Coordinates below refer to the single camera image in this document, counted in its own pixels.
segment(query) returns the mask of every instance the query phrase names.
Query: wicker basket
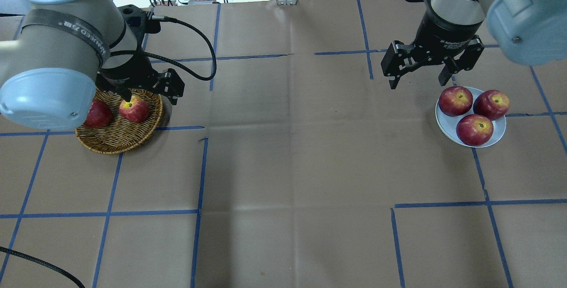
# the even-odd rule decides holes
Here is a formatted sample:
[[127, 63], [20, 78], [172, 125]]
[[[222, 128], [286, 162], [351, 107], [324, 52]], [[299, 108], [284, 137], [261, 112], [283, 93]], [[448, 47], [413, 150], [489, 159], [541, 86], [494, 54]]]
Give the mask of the wicker basket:
[[142, 145], [155, 131], [162, 120], [163, 100], [160, 95], [145, 90], [132, 90], [150, 108], [150, 116], [142, 123], [133, 123], [120, 116], [119, 106], [122, 98], [111, 92], [97, 90], [95, 98], [110, 106], [112, 122], [106, 127], [86, 127], [81, 125], [75, 134], [83, 146], [100, 154], [119, 154]]

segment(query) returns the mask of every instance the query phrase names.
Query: grid line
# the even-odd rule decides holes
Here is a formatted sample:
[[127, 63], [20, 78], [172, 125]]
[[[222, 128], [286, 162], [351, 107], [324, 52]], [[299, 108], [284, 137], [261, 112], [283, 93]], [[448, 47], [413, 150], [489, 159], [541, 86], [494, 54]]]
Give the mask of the grid line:
[[95, 275], [93, 278], [93, 288], [97, 288], [97, 282], [99, 280], [99, 272], [101, 271], [101, 262], [103, 259], [103, 252], [105, 250], [105, 242], [106, 242], [106, 236], [107, 236], [107, 232], [108, 232], [108, 223], [110, 222], [110, 213], [112, 211], [112, 204], [114, 203], [114, 195], [116, 192], [116, 184], [118, 184], [118, 177], [120, 175], [120, 167], [122, 165], [122, 157], [124, 157], [124, 153], [120, 153], [120, 155], [118, 155], [118, 161], [116, 163], [116, 172], [114, 174], [114, 180], [112, 181], [112, 190], [110, 193], [110, 199], [108, 199], [108, 208], [107, 208], [107, 212], [106, 212], [106, 218], [105, 218], [105, 227], [103, 228], [103, 235], [101, 237], [101, 246], [99, 247], [99, 254], [97, 257], [97, 266], [95, 268]]
[[561, 141], [561, 144], [563, 145], [563, 150], [565, 151], [565, 154], [567, 154], [567, 143], [565, 143], [565, 138], [563, 138], [563, 133], [561, 133], [561, 129], [559, 128], [559, 123], [557, 123], [557, 119], [555, 119], [555, 114], [553, 114], [553, 110], [551, 109], [551, 105], [549, 104], [549, 101], [547, 100], [547, 97], [545, 96], [545, 92], [543, 92], [543, 88], [541, 87], [541, 84], [539, 83], [539, 79], [537, 78], [537, 74], [535, 73], [533, 66], [530, 66], [530, 70], [532, 72], [533, 80], [534, 80], [534, 82], [537, 86], [537, 89], [539, 90], [539, 93], [541, 94], [541, 98], [543, 98], [543, 102], [545, 103], [545, 107], [547, 108], [547, 112], [549, 112], [549, 115], [551, 116], [551, 121], [553, 122], [553, 125], [555, 126], [555, 130], [557, 131], [557, 135], [559, 136], [559, 140]]
[[191, 282], [190, 288], [195, 288], [195, 276], [197, 274], [197, 253], [199, 246], [199, 235], [201, 232], [201, 211], [203, 209], [203, 193], [205, 190], [205, 171], [207, 163], [207, 153], [209, 150], [209, 138], [202, 139], [203, 145], [203, 159], [201, 161], [201, 181], [199, 187], [199, 202], [197, 204], [197, 221], [195, 222], [195, 236], [193, 238], [193, 259], [191, 262]]
[[370, 80], [374, 80], [374, 74], [372, 72], [372, 61], [370, 60], [370, 52], [368, 46], [368, 36], [366, 35], [366, 24], [364, 23], [364, 14], [362, 13], [362, 5], [360, 0], [356, 0], [358, 5], [358, 13], [360, 14], [360, 22], [362, 25], [362, 35], [364, 36], [364, 46], [366, 48], [366, 61], [368, 62], [368, 72], [370, 74]]
[[[16, 221], [16, 226], [14, 227], [14, 232], [12, 232], [12, 238], [10, 239], [10, 244], [8, 245], [8, 249], [12, 249], [14, 247], [16, 236], [18, 235], [18, 230], [20, 229], [20, 223], [22, 223], [22, 216], [24, 215], [24, 211], [26, 210], [28, 199], [30, 199], [30, 193], [32, 191], [32, 187], [34, 187], [34, 181], [37, 175], [37, 169], [39, 169], [39, 165], [41, 163], [41, 157], [43, 156], [43, 153], [45, 151], [45, 145], [47, 144], [47, 139], [49, 138], [49, 130], [47, 130], [44, 134], [45, 137], [43, 139], [43, 142], [41, 143], [39, 154], [37, 155], [37, 160], [34, 166], [34, 172], [32, 173], [32, 177], [30, 178], [30, 184], [28, 185], [26, 196], [24, 197], [22, 208], [20, 209], [20, 214], [18, 215], [18, 220]], [[2, 278], [4, 278], [4, 272], [6, 271], [6, 266], [8, 265], [9, 258], [10, 258], [10, 254], [6, 254], [6, 256], [4, 256], [2, 269], [0, 269], [0, 284], [2, 283]]]
[[[217, 19], [215, 21], [215, 26], [214, 26], [213, 51], [215, 54], [217, 54], [219, 21], [221, 21], [221, 4], [217, 4]], [[213, 86], [214, 86], [214, 78], [212, 78], [209, 82], [209, 92], [213, 90]]]

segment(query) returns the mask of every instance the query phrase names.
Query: apple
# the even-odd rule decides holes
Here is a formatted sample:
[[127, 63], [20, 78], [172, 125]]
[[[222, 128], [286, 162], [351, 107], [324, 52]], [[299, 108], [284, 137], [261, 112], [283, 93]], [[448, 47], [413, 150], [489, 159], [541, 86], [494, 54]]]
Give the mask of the apple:
[[468, 88], [451, 86], [441, 92], [439, 108], [446, 116], [461, 116], [470, 110], [474, 99]]
[[488, 90], [476, 98], [472, 110], [475, 114], [486, 116], [496, 121], [508, 112], [510, 99], [499, 90]]
[[457, 136], [470, 146], [480, 146], [492, 137], [494, 125], [486, 116], [469, 114], [457, 123]]
[[134, 123], [141, 123], [150, 115], [148, 103], [134, 95], [130, 98], [130, 102], [122, 100], [119, 110], [122, 117]]
[[93, 99], [87, 120], [83, 123], [88, 127], [105, 127], [112, 120], [112, 111], [108, 104], [101, 100]]

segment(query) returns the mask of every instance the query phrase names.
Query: blue tape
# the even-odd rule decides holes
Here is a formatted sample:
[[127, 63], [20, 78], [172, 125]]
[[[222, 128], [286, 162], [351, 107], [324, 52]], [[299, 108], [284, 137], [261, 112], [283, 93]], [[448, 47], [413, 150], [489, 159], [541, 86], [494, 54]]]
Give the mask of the blue tape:
[[197, 221], [195, 223], [195, 238], [193, 239], [193, 261], [191, 264], [191, 288], [195, 287], [195, 276], [197, 274], [197, 252], [199, 247], [199, 235], [201, 232], [201, 210], [203, 208], [203, 193], [205, 189], [205, 171], [207, 163], [207, 153], [209, 150], [209, 138], [204, 138], [203, 159], [201, 163], [201, 186], [199, 188], [199, 204], [197, 205]]
[[357, 5], [358, 5], [358, 13], [360, 14], [360, 22], [362, 25], [362, 35], [364, 36], [364, 46], [367, 50], [366, 52], [366, 62], [368, 63], [368, 73], [370, 74], [370, 80], [374, 80], [374, 74], [372, 71], [372, 60], [370, 59], [370, 53], [368, 52], [369, 50], [369, 46], [368, 46], [368, 36], [366, 34], [366, 24], [364, 23], [364, 14], [362, 13], [362, 5], [360, 3], [360, 0], [356, 0]]
[[[34, 187], [34, 181], [37, 175], [37, 169], [39, 169], [39, 165], [41, 163], [41, 157], [43, 157], [43, 153], [45, 151], [45, 145], [47, 144], [48, 138], [49, 138], [49, 130], [45, 132], [45, 138], [43, 139], [43, 143], [41, 144], [39, 155], [37, 155], [36, 164], [34, 166], [34, 173], [32, 173], [30, 184], [28, 185], [26, 196], [24, 197], [24, 202], [22, 203], [22, 208], [20, 209], [20, 214], [18, 215], [18, 220], [16, 221], [16, 226], [14, 227], [14, 232], [12, 232], [12, 238], [10, 239], [10, 244], [8, 245], [8, 249], [12, 249], [14, 247], [14, 243], [16, 241], [16, 235], [18, 235], [18, 230], [20, 229], [20, 223], [22, 223], [22, 218], [24, 215], [24, 211], [26, 210], [26, 205], [28, 204], [28, 200], [30, 199], [32, 187]], [[0, 283], [2, 283], [2, 278], [4, 278], [4, 272], [6, 271], [6, 266], [8, 265], [9, 257], [10, 257], [9, 254], [6, 254], [6, 256], [4, 257], [4, 262], [2, 263], [2, 269], [0, 269]]]
[[[221, 21], [221, 4], [217, 5], [217, 20], [215, 22], [214, 27], [214, 42], [213, 42], [213, 50], [214, 53], [217, 54], [217, 43], [218, 43], [218, 26], [219, 22]], [[209, 82], [209, 92], [213, 90], [214, 86], [214, 78]]]
[[512, 283], [512, 277], [510, 276], [510, 270], [508, 270], [508, 262], [506, 261], [506, 256], [504, 255], [504, 248], [502, 247], [502, 241], [500, 241], [500, 233], [498, 232], [498, 226], [496, 226], [496, 219], [494, 219], [494, 212], [492, 211], [491, 205], [488, 205], [487, 207], [488, 207], [488, 214], [490, 215], [490, 223], [492, 223], [492, 230], [494, 231], [494, 237], [496, 238], [496, 246], [498, 246], [498, 253], [500, 254], [502, 267], [504, 267], [506, 282], [508, 282], [508, 288], [514, 288], [514, 284]]
[[316, 52], [315, 55], [339, 55], [339, 54], [360, 54], [360, 53], [378, 53], [379, 50], [354, 50], [354, 51], [330, 51]]
[[163, 126], [156, 127], [156, 131], [202, 130], [204, 126]]
[[45, 132], [0, 133], [0, 137], [2, 137], [2, 136], [34, 136], [34, 135], [45, 135]]
[[120, 153], [120, 155], [118, 156], [118, 163], [116, 163], [116, 172], [114, 174], [114, 180], [112, 181], [112, 190], [110, 193], [110, 199], [108, 200], [108, 208], [107, 208], [107, 212], [106, 212], [106, 218], [105, 218], [105, 227], [103, 228], [103, 235], [101, 238], [101, 246], [99, 247], [99, 254], [97, 257], [97, 266], [95, 267], [95, 276], [93, 278], [93, 288], [97, 288], [97, 282], [99, 280], [99, 272], [101, 271], [101, 262], [103, 259], [103, 251], [105, 250], [105, 241], [106, 241], [106, 235], [108, 232], [108, 223], [110, 221], [110, 216], [111, 216], [111, 211], [112, 211], [112, 203], [114, 202], [114, 195], [116, 192], [116, 184], [118, 183], [118, 177], [120, 174], [120, 167], [122, 165], [122, 157], [123, 157], [124, 153]]
[[545, 107], [547, 108], [547, 111], [551, 115], [551, 121], [553, 122], [553, 125], [555, 126], [555, 130], [557, 131], [557, 135], [559, 135], [559, 140], [561, 140], [561, 144], [563, 145], [563, 150], [565, 151], [565, 154], [567, 154], [567, 143], [565, 143], [565, 138], [563, 138], [563, 133], [561, 133], [561, 129], [559, 128], [559, 123], [557, 123], [557, 119], [555, 119], [555, 114], [553, 114], [553, 110], [551, 109], [551, 105], [549, 104], [549, 101], [547, 100], [547, 97], [545, 96], [545, 93], [543, 92], [543, 88], [541, 87], [541, 84], [539, 83], [539, 80], [537, 79], [537, 75], [535, 73], [535, 70], [533, 69], [533, 66], [530, 66], [530, 70], [532, 72], [533, 80], [535, 81], [537, 89], [539, 90], [539, 93], [541, 94], [541, 98], [543, 98], [543, 102], [545, 103]]
[[400, 276], [400, 286], [401, 288], [405, 288], [404, 268], [401, 263], [400, 240], [397, 236], [396, 214], [393, 212], [393, 209], [390, 209], [390, 212], [392, 217], [393, 245], [396, 249], [397, 272]]
[[20, 34], [20, 32], [22, 32], [22, 25], [24, 23], [25, 17], [26, 16], [23, 16], [22, 19], [20, 20], [20, 24], [18, 24], [18, 29], [16, 29], [16, 34], [14, 34], [14, 38], [12, 40], [18, 39], [18, 35]]

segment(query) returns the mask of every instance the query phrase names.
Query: blue tape line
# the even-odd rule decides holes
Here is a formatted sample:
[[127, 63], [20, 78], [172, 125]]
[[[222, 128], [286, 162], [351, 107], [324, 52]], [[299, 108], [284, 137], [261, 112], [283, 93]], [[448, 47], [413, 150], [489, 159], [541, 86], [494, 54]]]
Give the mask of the blue tape line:
[[[182, 209], [182, 210], [145, 210], [145, 211], [113, 211], [111, 216], [153, 216], [153, 215], [191, 215], [197, 214], [197, 209]], [[86, 213], [36, 213], [36, 214], [23, 214], [22, 218], [64, 218], [64, 217], [105, 217], [107, 213], [99, 212], [86, 212]], [[18, 218], [18, 214], [3, 214], [0, 219]]]
[[400, 240], [397, 236], [396, 214], [393, 212], [393, 209], [390, 209], [390, 212], [392, 216], [393, 245], [396, 249], [397, 272], [400, 276], [400, 286], [401, 288], [405, 288], [404, 268], [401, 264]]
[[502, 206], [502, 205], [539, 205], [539, 204], [566, 204], [567, 198], [557, 199], [513, 199], [508, 201], [484, 201], [484, 202], [439, 202], [439, 203], [401, 203], [395, 204], [394, 208], [427, 208], [427, 207], [466, 207], [466, 206]]
[[146, 210], [146, 211], [113, 211], [111, 216], [154, 216], [154, 215], [191, 215], [198, 213], [197, 209], [179, 210]]
[[[39, 169], [39, 165], [41, 162], [41, 157], [45, 151], [45, 145], [47, 144], [47, 139], [49, 138], [49, 130], [45, 132], [45, 138], [43, 139], [43, 143], [41, 143], [41, 148], [39, 151], [39, 155], [37, 155], [36, 164], [34, 166], [34, 173], [32, 173], [32, 177], [30, 179], [30, 184], [28, 185], [28, 189], [26, 191], [26, 196], [24, 197], [24, 202], [22, 203], [22, 208], [20, 209], [20, 214], [18, 214], [18, 220], [16, 221], [16, 226], [14, 227], [14, 232], [12, 232], [12, 238], [10, 239], [10, 244], [8, 245], [8, 249], [12, 249], [14, 247], [14, 242], [16, 241], [16, 235], [18, 235], [18, 230], [20, 229], [20, 223], [22, 223], [22, 218], [24, 215], [24, 211], [26, 210], [26, 205], [28, 204], [28, 200], [30, 199], [30, 194], [32, 192], [32, 187], [34, 187], [34, 181], [37, 175], [37, 169]], [[6, 266], [8, 265], [8, 258], [10, 257], [9, 254], [6, 254], [4, 257], [4, 262], [2, 263], [2, 269], [0, 269], [0, 283], [2, 283], [2, 278], [4, 278], [4, 272], [6, 271]]]
[[490, 201], [490, 205], [534, 205], [534, 204], [566, 204], [567, 198], [559, 199], [517, 199], [511, 201]]
[[204, 126], [163, 126], [156, 127], [156, 131], [202, 130]]
[[20, 34], [20, 32], [22, 31], [22, 24], [24, 24], [24, 18], [26, 16], [23, 16], [22, 19], [20, 20], [20, 24], [18, 24], [18, 29], [16, 29], [16, 34], [14, 34], [14, 38], [12, 38], [12, 40], [16, 40], [18, 39], [18, 35]]
[[108, 232], [108, 222], [110, 221], [111, 211], [112, 211], [112, 203], [114, 202], [114, 195], [116, 192], [116, 184], [118, 183], [118, 176], [120, 174], [120, 167], [122, 165], [122, 157], [124, 153], [120, 153], [118, 156], [118, 163], [116, 163], [116, 172], [114, 174], [114, 180], [112, 181], [112, 190], [110, 193], [110, 199], [108, 200], [108, 208], [106, 212], [105, 218], [105, 227], [103, 228], [103, 235], [101, 238], [101, 246], [99, 247], [99, 255], [97, 257], [97, 266], [95, 268], [95, 276], [93, 278], [93, 288], [97, 288], [97, 282], [99, 280], [99, 272], [101, 271], [101, 262], [103, 259], [103, 251], [105, 250], [105, 241], [106, 235]]
[[[217, 20], [215, 22], [214, 27], [214, 42], [213, 42], [213, 50], [214, 53], [217, 54], [217, 43], [218, 43], [218, 25], [219, 21], [221, 21], [221, 4], [217, 4]], [[209, 82], [209, 91], [213, 90], [214, 86], [214, 78]]]
[[484, 174], [482, 173], [482, 167], [480, 167], [480, 161], [478, 160], [478, 153], [476, 153], [476, 149], [474, 147], [471, 147], [470, 149], [472, 150], [474, 163], [476, 164], [476, 170], [478, 172], [478, 178], [480, 179], [480, 184], [482, 185], [482, 191], [484, 192], [484, 198], [486, 199], [486, 207], [488, 209], [488, 214], [490, 216], [490, 223], [492, 224], [494, 238], [496, 239], [496, 246], [498, 246], [498, 253], [500, 254], [500, 260], [502, 261], [502, 268], [504, 268], [504, 274], [506, 275], [506, 282], [508, 282], [508, 288], [513, 288], [514, 285], [512, 284], [512, 277], [510, 276], [510, 270], [508, 269], [508, 262], [506, 262], [506, 256], [504, 255], [504, 248], [502, 247], [502, 241], [500, 241], [500, 232], [498, 232], [496, 219], [494, 219], [494, 212], [492, 211], [490, 196], [488, 196], [488, 191], [486, 189]]
[[[369, 46], [368, 46], [368, 36], [366, 34], [366, 24], [364, 23], [364, 14], [362, 13], [362, 5], [360, 4], [360, 0], [356, 0], [357, 4], [358, 4], [358, 13], [360, 14], [360, 22], [362, 25], [362, 35], [364, 36], [364, 46], [366, 48], [366, 50], [368, 51]], [[370, 74], [370, 80], [374, 80], [374, 74], [372, 71], [372, 60], [370, 59], [370, 53], [366, 52], [366, 61], [368, 63], [368, 72]]]
[[395, 204], [394, 208], [464, 207], [464, 206], [482, 206], [482, 205], [486, 205], [486, 202], [403, 203], [403, 204]]
[[197, 221], [195, 223], [195, 237], [193, 239], [193, 261], [191, 264], [191, 288], [195, 287], [195, 276], [197, 274], [197, 251], [199, 246], [199, 234], [201, 232], [201, 210], [203, 208], [203, 193], [205, 189], [205, 171], [207, 166], [207, 153], [209, 150], [209, 138], [205, 138], [203, 145], [203, 159], [201, 162], [201, 185], [199, 188], [199, 204], [197, 205]]
[[0, 137], [2, 137], [2, 136], [34, 136], [34, 135], [45, 135], [45, 132], [0, 133]]
[[551, 109], [551, 105], [549, 104], [549, 101], [547, 100], [547, 97], [545, 96], [545, 93], [543, 92], [543, 88], [541, 87], [541, 84], [539, 83], [539, 80], [537, 79], [537, 75], [535, 73], [535, 70], [533, 69], [533, 66], [530, 66], [530, 70], [532, 72], [533, 80], [535, 81], [537, 89], [539, 90], [539, 93], [541, 94], [541, 97], [543, 98], [543, 102], [545, 103], [545, 107], [547, 108], [547, 111], [551, 115], [551, 121], [553, 122], [553, 125], [555, 125], [555, 130], [557, 131], [557, 135], [559, 135], [559, 140], [561, 140], [561, 144], [563, 144], [563, 150], [565, 151], [565, 154], [567, 154], [567, 143], [565, 143], [565, 138], [563, 138], [563, 133], [561, 133], [561, 129], [559, 128], [559, 124], [557, 123], [557, 119], [555, 119], [555, 114], [553, 114], [553, 110]]
[[508, 282], [508, 288], [514, 288], [512, 283], [512, 277], [510, 276], [510, 270], [508, 270], [508, 262], [506, 262], [506, 256], [504, 255], [504, 248], [502, 248], [502, 241], [500, 241], [500, 233], [498, 232], [498, 226], [496, 226], [496, 219], [494, 219], [494, 212], [492, 211], [492, 205], [488, 205], [488, 214], [490, 215], [490, 223], [492, 223], [492, 230], [494, 230], [494, 237], [496, 238], [496, 246], [498, 246], [498, 253], [500, 253], [500, 260], [502, 261], [502, 266], [504, 267], [504, 274], [506, 275], [506, 282]]
[[549, 113], [536, 113], [536, 114], [529, 114], [529, 113], [510, 113], [506, 114], [506, 117], [548, 117]]
[[75, 135], [75, 131], [50, 132], [49, 135]]
[[316, 52], [315, 55], [339, 55], [339, 54], [361, 54], [361, 53], [378, 53], [379, 50], [354, 50], [354, 51], [330, 51]]

